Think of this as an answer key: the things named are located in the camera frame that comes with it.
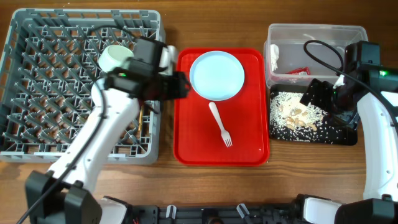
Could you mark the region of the wooden chopstick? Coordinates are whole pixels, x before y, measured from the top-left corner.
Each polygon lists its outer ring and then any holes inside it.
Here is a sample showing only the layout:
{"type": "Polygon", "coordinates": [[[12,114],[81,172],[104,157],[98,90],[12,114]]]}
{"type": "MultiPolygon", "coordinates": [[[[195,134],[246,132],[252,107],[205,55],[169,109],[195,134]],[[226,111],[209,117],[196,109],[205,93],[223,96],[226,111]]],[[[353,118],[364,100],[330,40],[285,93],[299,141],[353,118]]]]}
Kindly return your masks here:
{"type": "Polygon", "coordinates": [[[138,131],[141,131],[142,129],[143,115],[144,115],[144,105],[142,105],[140,108],[138,131]]]}

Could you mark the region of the red sauce packet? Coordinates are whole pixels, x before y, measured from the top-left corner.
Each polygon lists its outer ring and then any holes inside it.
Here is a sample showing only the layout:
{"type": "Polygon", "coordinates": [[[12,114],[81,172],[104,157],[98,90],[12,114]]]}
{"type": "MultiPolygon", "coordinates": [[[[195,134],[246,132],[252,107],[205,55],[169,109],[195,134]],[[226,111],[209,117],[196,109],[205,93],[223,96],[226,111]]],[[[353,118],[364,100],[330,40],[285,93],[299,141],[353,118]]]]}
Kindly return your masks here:
{"type": "Polygon", "coordinates": [[[308,67],[300,67],[287,72],[289,75],[310,75],[310,69],[308,67]]]}

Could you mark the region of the green bowl with rice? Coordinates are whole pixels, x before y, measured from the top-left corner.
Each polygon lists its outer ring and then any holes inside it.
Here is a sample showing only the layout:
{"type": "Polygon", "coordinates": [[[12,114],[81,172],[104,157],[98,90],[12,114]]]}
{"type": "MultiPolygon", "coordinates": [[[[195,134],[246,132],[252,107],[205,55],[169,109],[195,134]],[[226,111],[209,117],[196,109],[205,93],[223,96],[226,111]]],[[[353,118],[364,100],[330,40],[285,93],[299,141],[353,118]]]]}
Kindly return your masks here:
{"type": "Polygon", "coordinates": [[[126,60],[133,57],[134,53],[122,45],[109,45],[99,56],[98,65],[103,72],[111,72],[117,67],[126,68],[126,60]]]}

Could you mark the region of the light blue plate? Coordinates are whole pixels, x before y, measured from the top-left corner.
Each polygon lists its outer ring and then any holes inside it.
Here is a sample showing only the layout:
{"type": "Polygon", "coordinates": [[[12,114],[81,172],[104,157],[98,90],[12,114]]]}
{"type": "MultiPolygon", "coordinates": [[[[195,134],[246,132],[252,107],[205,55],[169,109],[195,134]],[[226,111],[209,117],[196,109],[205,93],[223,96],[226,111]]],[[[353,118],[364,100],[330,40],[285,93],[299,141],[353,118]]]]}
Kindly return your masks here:
{"type": "Polygon", "coordinates": [[[202,98],[224,101],[237,95],[243,87],[245,72],[232,54],[215,50],[200,55],[189,71],[190,83],[202,98]]]}

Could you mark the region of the light blue bowl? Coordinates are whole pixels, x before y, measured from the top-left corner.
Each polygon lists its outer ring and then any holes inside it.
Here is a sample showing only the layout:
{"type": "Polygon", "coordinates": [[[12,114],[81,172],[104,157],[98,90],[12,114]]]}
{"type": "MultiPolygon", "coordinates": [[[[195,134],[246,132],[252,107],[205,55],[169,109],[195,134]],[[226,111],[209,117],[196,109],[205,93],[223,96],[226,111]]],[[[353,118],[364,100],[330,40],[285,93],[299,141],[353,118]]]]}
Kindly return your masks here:
{"type": "Polygon", "coordinates": [[[95,106],[102,105],[102,96],[101,91],[104,90],[104,83],[105,79],[100,78],[94,82],[93,86],[91,87],[91,98],[95,106]]]}

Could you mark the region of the white napkin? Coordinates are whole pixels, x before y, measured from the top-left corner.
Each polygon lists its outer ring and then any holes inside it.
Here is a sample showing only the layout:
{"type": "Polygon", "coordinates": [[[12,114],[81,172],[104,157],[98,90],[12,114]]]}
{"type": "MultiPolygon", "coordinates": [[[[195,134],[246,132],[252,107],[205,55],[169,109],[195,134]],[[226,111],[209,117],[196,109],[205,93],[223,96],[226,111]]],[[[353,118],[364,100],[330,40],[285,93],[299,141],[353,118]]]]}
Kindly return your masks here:
{"type": "Polygon", "coordinates": [[[279,59],[279,47],[276,44],[270,45],[270,56],[271,56],[271,70],[274,72],[278,69],[277,61],[279,59]]]}

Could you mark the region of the white plastic fork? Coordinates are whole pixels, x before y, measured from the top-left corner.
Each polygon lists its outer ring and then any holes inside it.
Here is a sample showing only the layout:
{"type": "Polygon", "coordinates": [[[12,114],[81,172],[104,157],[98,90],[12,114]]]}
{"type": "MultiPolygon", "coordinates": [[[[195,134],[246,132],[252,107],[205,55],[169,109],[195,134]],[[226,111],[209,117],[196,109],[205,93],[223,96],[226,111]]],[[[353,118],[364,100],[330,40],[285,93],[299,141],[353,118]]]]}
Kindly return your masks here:
{"type": "Polygon", "coordinates": [[[214,116],[216,123],[218,124],[220,131],[221,131],[221,138],[225,143],[226,147],[231,147],[233,145],[230,133],[224,128],[223,122],[221,120],[220,113],[218,108],[214,102],[209,102],[208,104],[209,109],[214,116]]]}

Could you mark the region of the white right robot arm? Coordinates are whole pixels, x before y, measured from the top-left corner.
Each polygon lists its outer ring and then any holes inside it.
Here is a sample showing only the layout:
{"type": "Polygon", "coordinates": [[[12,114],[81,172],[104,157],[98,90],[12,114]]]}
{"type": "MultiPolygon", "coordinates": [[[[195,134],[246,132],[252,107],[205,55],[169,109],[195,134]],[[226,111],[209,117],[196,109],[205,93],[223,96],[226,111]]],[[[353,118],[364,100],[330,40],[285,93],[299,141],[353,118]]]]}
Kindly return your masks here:
{"type": "Polygon", "coordinates": [[[309,223],[397,223],[397,73],[381,67],[358,69],[332,85],[314,79],[301,99],[332,112],[355,106],[363,124],[366,183],[363,199],[337,203],[307,197],[302,217],[309,223]]]}

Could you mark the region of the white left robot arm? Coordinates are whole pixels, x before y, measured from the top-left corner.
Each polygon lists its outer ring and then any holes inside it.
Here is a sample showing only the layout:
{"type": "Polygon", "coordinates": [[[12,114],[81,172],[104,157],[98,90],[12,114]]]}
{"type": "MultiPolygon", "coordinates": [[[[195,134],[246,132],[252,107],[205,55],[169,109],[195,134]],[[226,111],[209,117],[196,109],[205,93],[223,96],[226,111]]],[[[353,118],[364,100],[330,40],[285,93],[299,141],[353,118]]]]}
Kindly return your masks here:
{"type": "Polygon", "coordinates": [[[134,223],[132,205],[112,197],[96,200],[97,178],[111,148],[146,100],[185,98],[191,86],[183,72],[147,75],[116,68],[94,85],[94,110],[70,147],[46,173],[25,182],[28,209],[19,223],[134,223]]]}

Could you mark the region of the grey plastic dishwasher rack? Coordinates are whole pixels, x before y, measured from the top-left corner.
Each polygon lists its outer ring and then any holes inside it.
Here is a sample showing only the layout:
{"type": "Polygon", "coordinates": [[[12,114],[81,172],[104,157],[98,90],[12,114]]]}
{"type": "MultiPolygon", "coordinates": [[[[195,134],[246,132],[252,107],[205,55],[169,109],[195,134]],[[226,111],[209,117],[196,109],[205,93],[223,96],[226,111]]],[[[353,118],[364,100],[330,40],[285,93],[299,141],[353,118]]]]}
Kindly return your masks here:
{"type": "Polygon", "coordinates": [[[165,40],[160,14],[145,9],[18,9],[1,54],[1,160],[54,162],[93,111],[98,59],[138,36],[165,40]]]}

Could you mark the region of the red plastic tray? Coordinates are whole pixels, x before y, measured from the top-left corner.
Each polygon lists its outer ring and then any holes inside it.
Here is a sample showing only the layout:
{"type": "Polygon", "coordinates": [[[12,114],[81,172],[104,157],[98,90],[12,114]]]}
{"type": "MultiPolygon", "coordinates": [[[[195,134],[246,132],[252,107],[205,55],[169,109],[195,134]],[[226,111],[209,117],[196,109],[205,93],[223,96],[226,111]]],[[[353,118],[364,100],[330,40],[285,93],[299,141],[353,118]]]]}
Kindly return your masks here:
{"type": "Polygon", "coordinates": [[[191,90],[175,100],[174,156],[188,166],[259,166],[269,158],[268,115],[264,59],[251,48],[225,48],[242,64],[245,81],[239,93],[216,103],[231,135],[232,146],[222,140],[209,100],[191,90]]]}

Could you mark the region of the rice and peanut scraps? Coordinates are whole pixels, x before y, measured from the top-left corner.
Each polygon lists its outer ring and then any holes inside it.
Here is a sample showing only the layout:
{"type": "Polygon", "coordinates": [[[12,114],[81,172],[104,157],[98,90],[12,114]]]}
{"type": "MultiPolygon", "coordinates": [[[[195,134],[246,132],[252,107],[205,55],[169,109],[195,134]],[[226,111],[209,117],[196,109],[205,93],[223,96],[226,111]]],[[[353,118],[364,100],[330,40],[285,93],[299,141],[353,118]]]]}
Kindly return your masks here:
{"type": "Polygon", "coordinates": [[[300,103],[303,93],[281,91],[270,105],[270,135],[274,139],[310,142],[316,140],[326,112],[300,103]]]}

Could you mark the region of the black tray bin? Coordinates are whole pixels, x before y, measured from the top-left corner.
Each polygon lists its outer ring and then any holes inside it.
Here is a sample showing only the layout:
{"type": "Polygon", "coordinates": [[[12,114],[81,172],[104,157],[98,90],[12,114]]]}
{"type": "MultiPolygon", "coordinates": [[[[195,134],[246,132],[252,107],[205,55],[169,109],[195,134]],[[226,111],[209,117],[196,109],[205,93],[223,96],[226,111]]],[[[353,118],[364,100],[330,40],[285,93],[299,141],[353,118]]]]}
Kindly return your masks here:
{"type": "Polygon", "coordinates": [[[300,103],[307,88],[272,85],[269,93],[269,137],[284,141],[315,142],[353,146],[355,128],[331,122],[331,114],[309,103],[300,103]]]}

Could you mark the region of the clear plastic bin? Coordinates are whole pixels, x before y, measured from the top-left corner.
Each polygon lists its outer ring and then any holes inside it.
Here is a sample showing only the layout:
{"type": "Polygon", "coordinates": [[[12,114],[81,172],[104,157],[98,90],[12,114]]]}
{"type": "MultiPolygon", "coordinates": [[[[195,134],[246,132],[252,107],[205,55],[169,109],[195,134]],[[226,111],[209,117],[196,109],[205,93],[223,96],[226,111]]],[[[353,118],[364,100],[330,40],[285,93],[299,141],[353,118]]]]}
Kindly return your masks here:
{"type": "Polygon", "coordinates": [[[368,40],[366,30],[361,26],[328,24],[271,24],[264,43],[264,63],[266,66],[266,85],[307,86],[312,79],[335,83],[336,73],[311,59],[303,50],[308,40],[320,40],[344,55],[349,44],[368,40]],[[279,47],[278,69],[271,70],[270,45],[279,47]],[[310,75],[289,75],[287,72],[300,67],[308,67],[310,75]]]}

